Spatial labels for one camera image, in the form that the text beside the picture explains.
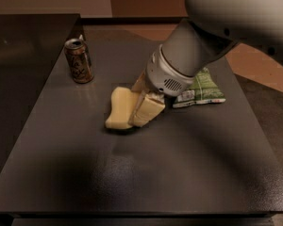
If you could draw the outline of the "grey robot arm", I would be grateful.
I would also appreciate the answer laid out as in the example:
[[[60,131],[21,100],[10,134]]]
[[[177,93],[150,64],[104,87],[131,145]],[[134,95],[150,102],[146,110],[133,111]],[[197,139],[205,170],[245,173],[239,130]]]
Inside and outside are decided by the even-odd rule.
[[[283,66],[283,0],[185,0],[189,17],[150,56],[133,86],[141,94],[130,123],[142,127],[180,95],[195,75],[238,43]]]

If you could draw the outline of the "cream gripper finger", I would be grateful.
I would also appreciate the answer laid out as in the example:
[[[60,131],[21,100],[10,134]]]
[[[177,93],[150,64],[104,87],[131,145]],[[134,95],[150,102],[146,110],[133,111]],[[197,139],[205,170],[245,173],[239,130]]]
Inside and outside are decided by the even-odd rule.
[[[141,75],[138,77],[138,79],[132,86],[131,90],[133,92],[142,92],[143,90],[146,90],[145,72],[141,73]]]
[[[164,94],[143,91],[133,109],[129,123],[143,127],[159,115],[165,108]]]

